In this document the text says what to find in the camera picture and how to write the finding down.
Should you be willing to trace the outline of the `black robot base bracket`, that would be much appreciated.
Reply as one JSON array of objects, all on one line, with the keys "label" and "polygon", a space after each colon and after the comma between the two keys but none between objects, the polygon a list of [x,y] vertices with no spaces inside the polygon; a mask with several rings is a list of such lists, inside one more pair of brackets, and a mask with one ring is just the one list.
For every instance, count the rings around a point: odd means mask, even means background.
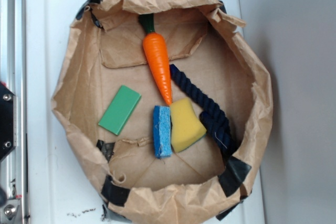
[{"label": "black robot base bracket", "polygon": [[16,95],[1,81],[1,162],[16,148]]}]

